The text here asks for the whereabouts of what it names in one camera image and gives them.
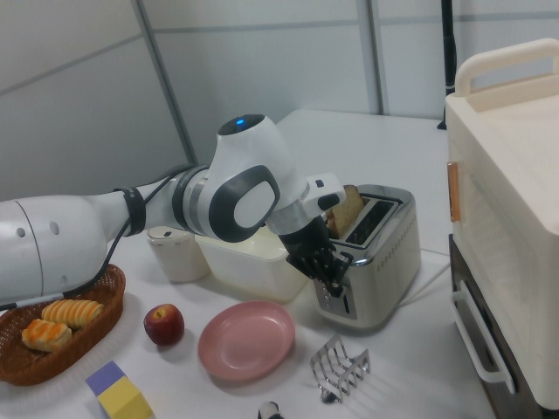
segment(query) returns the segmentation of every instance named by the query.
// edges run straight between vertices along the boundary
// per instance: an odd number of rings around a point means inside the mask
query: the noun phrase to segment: wicker basket
[[[29,349],[21,341],[21,332],[32,320],[41,318],[41,311],[49,303],[17,308],[0,317],[0,381],[17,386],[30,386],[50,380],[68,369],[97,342],[103,339],[122,314],[124,273],[109,265],[97,284],[73,299],[91,299],[105,305],[105,309],[58,351],[45,353]]]

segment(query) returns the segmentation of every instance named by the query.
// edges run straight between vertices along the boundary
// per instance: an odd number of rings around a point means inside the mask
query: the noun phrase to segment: power cord
[[[400,301],[398,307],[407,306],[409,303],[412,303],[419,296],[421,292],[423,292],[429,285],[431,285],[435,281],[435,279],[440,277],[448,268],[450,268],[450,266],[451,266],[450,262],[445,264],[442,268],[440,268],[437,272],[435,272],[435,274],[427,282],[421,285],[413,294],[407,296],[405,299]]]

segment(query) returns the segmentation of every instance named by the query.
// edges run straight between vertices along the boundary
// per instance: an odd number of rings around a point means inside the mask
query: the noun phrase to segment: black pole
[[[456,41],[454,40],[454,26],[452,24],[452,0],[441,0],[443,16],[443,48],[445,54],[445,90],[446,96],[454,93],[454,77],[456,76]],[[446,110],[443,120],[437,126],[446,129]]]

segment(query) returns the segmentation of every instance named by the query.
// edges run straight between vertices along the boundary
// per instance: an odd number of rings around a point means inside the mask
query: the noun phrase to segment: white container
[[[267,227],[240,243],[196,236],[214,276],[258,299],[285,304],[309,280],[287,261],[280,239]]]
[[[210,273],[195,235],[170,227],[148,230],[148,243],[171,282],[192,282]]]
[[[472,90],[499,67],[552,58],[553,71]],[[559,41],[487,52],[447,98],[453,237],[537,403],[559,409]]]

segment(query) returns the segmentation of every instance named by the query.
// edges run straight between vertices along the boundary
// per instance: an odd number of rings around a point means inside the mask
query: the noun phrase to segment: pastry
[[[41,313],[43,320],[64,323],[72,329],[80,329],[105,307],[97,301],[88,299],[61,299],[45,307]]]
[[[23,332],[21,339],[30,349],[53,352],[72,337],[72,330],[63,323],[34,319]]]

